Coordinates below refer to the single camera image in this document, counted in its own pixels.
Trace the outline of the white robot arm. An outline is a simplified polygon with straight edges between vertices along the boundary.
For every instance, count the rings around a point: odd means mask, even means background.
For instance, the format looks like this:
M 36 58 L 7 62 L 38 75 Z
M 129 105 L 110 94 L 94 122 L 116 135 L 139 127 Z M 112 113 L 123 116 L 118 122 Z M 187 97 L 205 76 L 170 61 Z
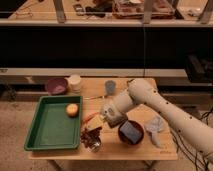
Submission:
M 114 128 L 126 121 L 127 113 L 141 104 L 156 111 L 213 164 L 213 128 L 166 100 L 144 78 L 129 81 L 124 91 L 101 106 L 99 117 Z

